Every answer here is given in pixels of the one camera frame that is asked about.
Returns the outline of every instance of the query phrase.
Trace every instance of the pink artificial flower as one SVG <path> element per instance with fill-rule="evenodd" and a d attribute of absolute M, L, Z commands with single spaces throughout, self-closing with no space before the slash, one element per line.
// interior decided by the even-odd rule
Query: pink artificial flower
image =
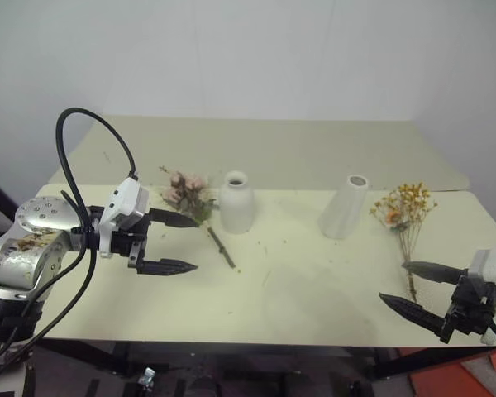
<path fill-rule="evenodd" d="M 179 172 L 175 172 L 174 174 L 171 174 L 171 186 L 173 187 L 178 187 L 180 185 L 180 182 L 182 181 L 182 175 Z"/>
<path fill-rule="evenodd" d="M 200 176 L 194 176 L 186 179 L 186 186 L 191 190 L 202 190 L 206 187 L 206 183 Z"/>
<path fill-rule="evenodd" d="M 174 188 L 169 188 L 167 191 L 163 193 L 164 199 L 170 201 L 171 203 L 177 203 L 180 201 L 180 194 Z"/>

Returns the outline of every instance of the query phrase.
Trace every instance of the beige table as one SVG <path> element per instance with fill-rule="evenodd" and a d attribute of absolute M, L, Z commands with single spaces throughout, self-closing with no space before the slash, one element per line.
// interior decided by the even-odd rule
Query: beige table
<path fill-rule="evenodd" d="M 58 194 L 50 184 L 39 195 Z M 104 205 L 112 185 L 82 185 L 88 204 Z M 92 284 L 49 337 L 156 342 L 226 342 L 354 347 L 439 347 L 437 337 L 386 307 L 379 292 L 407 296 L 401 256 L 389 231 L 368 215 L 384 192 L 370 192 L 355 233 L 325 238 L 316 219 L 332 195 L 316 190 L 257 190 L 255 225 L 232 236 L 212 223 L 238 264 L 230 269 L 204 230 L 153 225 L 147 257 L 198 265 L 185 275 L 137 275 L 126 258 L 99 259 Z M 496 223 L 473 194 L 434 193 L 439 203 L 414 257 L 458 268 L 496 246 Z M 150 205 L 162 206 L 159 188 Z M 74 253 L 65 259 L 70 262 Z M 45 304 L 42 329 L 80 286 L 88 261 L 64 277 Z M 443 314 L 452 286 L 417 280 L 419 299 Z M 474 346 L 456 333 L 450 346 Z"/>
<path fill-rule="evenodd" d="M 131 148 L 144 185 L 166 183 L 163 165 L 206 175 L 216 187 L 235 169 L 257 189 L 333 190 L 351 173 L 365 175 L 376 190 L 403 181 L 424 181 L 431 190 L 469 187 L 411 122 L 106 119 Z M 119 184 L 128 172 L 121 147 L 98 123 L 69 161 L 80 184 Z M 64 182 L 62 171 L 50 180 Z"/>

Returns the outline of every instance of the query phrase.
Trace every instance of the gray floor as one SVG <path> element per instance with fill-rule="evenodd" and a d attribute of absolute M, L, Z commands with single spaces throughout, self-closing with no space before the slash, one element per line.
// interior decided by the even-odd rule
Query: gray floor
<path fill-rule="evenodd" d="M 155 397 L 173 397 L 177 381 L 185 380 L 189 385 L 200 376 L 212 376 L 220 380 L 222 397 L 275 397 L 277 383 L 272 381 L 225 380 L 224 371 L 289 372 L 291 378 L 307 378 L 312 382 L 308 391 L 291 394 L 291 397 L 337 397 L 351 395 L 347 390 L 349 380 L 364 380 L 360 373 L 364 360 L 361 358 L 334 356 L 276 356 L 276 355 L 232 355 L 232 354 L 177 354 L 156 353 L 151 345 L 146 352 L 132 355 L 133 360 L 154 359 L 154 362 L 169 363 L 178 368 L 156 377 Z M 119 397 L 126 382 L 117 376 L 98 371 L 80 361 L 36 348 L 33 363 L 37 374 L 37 397 L 84 397 L 91 380 L 99 379 L 96 396 Z M 372 385 L 374 394 L 365 390 L 364 396 L 399 397 L 413 396 L 406 377 L 378 381 Z"/>

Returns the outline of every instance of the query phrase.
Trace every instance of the flower stem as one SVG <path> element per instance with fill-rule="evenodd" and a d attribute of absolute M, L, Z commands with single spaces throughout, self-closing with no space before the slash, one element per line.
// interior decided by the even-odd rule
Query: flower stem
<path fill-rule="evenodd" d="M 415 289 L 415 283 L 413 281 L 413 273 L 410 270 L 406 271 L 408 276 L 408 288 L 410 291 L 410 295 L 412 296 L 412 301 L 417 303 L 417 290 Z"/>
<path fill-rule="evenodd" d="M 209 235 L 212 237 L 212 239 L 215 242 L 215 244 L 217 244 L 218 252 L 220 254 L 222 254 L 222 256 L 224 256 L 224 259 L 226 259 L 227 264 L 232 269 L 235 269 L 237 266 L 233 262 L 233 259 L 231 258 L 230 254 L 228 254 L 228 251 L 226 250 L 226 248 L 222 244 L 221 240 L 218 238 L 218 236 L 215 233 L 215 231 L 213 230 L 213 228 L 211 226 L 209 226 L 209 225 L 206 224 L 206 229 L 207 229 L 207 232 L 209 233 Z"/>

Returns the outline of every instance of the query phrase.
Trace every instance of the robotic arm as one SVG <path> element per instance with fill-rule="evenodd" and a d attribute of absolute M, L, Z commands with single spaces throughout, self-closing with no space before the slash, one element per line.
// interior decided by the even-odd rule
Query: robotic arm
<path fill-rule="evenodd" d="M 75 112 L 87 114 L 105 125 L 123 145 L 131 162 L 129 176 L 110 194 L 105 207 L 85 207 L 69 171 L 62 126 L 64 119 Z M 57 149 L 76 203 L 66 192 L 61 192 L 65 199 L 33 198 L 18 208 L 15 222 L 0 237 L 0 373 L 7 366 L 27 359 L 34 342 L 65 316 L 66 310 L 45 332 L 33 336 L 51 286 L 80 262 L 87 249 L 92 255 L 89 273 L 93 272 L 97 250 L 101 257 L 114 253 L 128 257 L 128 266 L 140 275 L 177 275 L 197 269 L 195 265 L 173 259 L 145 259 L 151 222 L 162 222 L 169 227 L 197 227 L 198 224 L 179 213 L 158 208 L 146 211 L 149 192 L 135 177 L 130 151 L 100 116 L 80 108 L 64 111 L 57 122 Z M 79 251 L 79 256 L 59 274 L 67 251 Z M 87 276 L 67 309 L 79 300 L 88 282 Z"/>
<path fill-rule="evenodd" d="M 451 305 L 443 318 L 409 300 L 380 294 L 391 309 L 434 332 L 444 343 L 455 330 L 478 333 L 486 345 L 496 342 L 496 248 L 477 251 L 470 268 L 464 270 L 429 262 L 408 262 L 404 267 L 426 280 L 455 285 Z"/>

